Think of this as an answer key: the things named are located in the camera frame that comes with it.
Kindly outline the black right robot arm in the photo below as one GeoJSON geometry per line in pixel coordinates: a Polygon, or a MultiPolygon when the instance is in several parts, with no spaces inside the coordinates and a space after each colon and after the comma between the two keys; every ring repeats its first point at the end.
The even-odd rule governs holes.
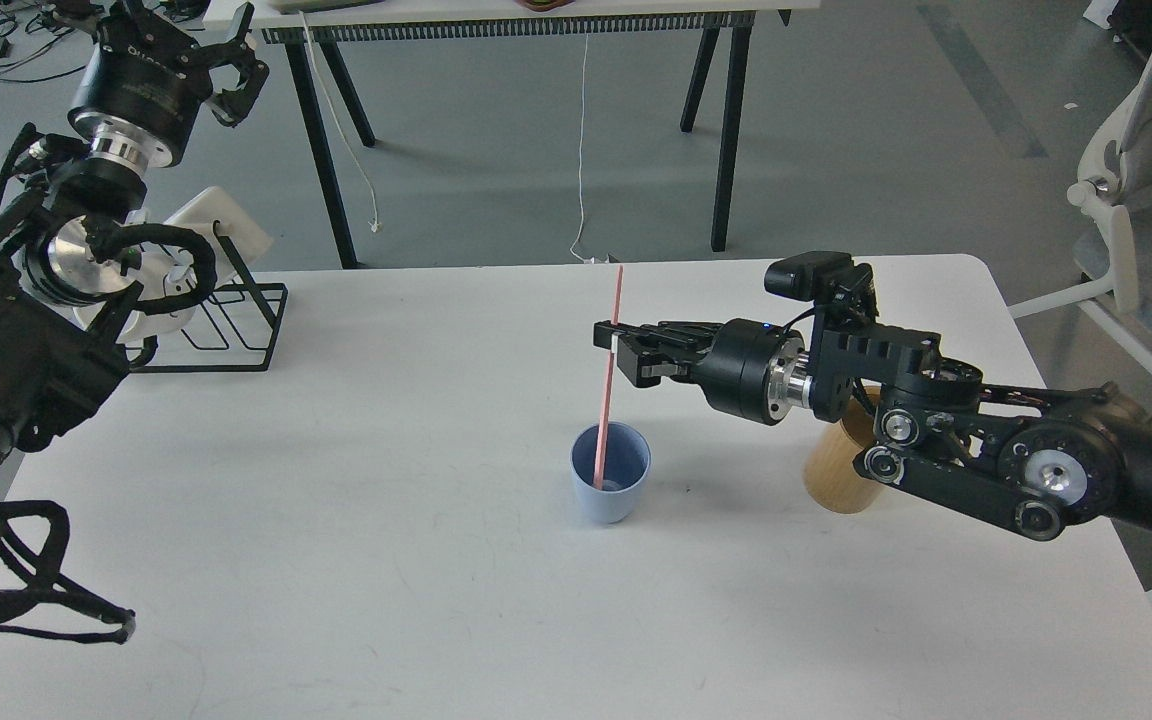
{"type": "Polygon", "coordinates": [[[1051,541],[1096,518],[1152,530],[1152,420],[1115,386],[984,382],[940,336],[814,311],[791,325],[596,323],[634,386],[692,384],[708,406],[773,425],[791,407],[836,423],[861,407],[872,437],[846,452],[861,479],[1051,541]]]}

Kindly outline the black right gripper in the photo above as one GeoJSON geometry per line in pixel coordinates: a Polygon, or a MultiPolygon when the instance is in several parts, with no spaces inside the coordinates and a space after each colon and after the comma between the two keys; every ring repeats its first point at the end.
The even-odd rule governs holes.
{"type": "Polygon", "coordinates": [[[612,350],[616,366],[635,388],[664,379],[698,386],[721,414],[774,425],[791,407],[806,406],[805,340],[787,325],[732,319],[730,323],[594,323],[593,343],[612,350]]]}

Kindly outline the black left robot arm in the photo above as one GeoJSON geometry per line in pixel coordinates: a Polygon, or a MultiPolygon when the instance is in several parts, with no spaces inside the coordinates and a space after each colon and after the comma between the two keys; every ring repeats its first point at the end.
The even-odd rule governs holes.
{"type": "MultiPolygon", "coordinates": [[[[0,467],[76,429],[132,369],[134,319],[192,313],[251,281],[238,223],[132,223],[145,176],[182,159],[202,108],[242,122],[268,78],[247,44],[253,6],[202,45],[141,1],[118,1],[84,31],[93,55],[69,111],[73,135],[23,126],[0,167],[0,467]]],[[[61,570],[63,506],[0,497],[0,632],[81,644],[131,638],[134,612],[61,570]]]]}

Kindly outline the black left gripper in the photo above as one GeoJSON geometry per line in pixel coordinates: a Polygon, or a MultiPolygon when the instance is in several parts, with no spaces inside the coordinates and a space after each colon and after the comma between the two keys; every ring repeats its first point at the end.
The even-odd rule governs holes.
{"type": "Polygon", "coordinates": [[[206,100],[218,123],[237,127],[270,77],[268,65],[250,60],[247,35],[253,13],[252,3],[238,3],[223,41],[197,46],[194,36],[156,12],[109,10],[97,20],[93,53],[68,111],[70,127],[84,138],[108,127],[138,135],[151,167],[174,167],[211,94],[206,71],[180,63],[180,55],[191,50],[192,67],[237,70],[236,86],[206,100]]]}

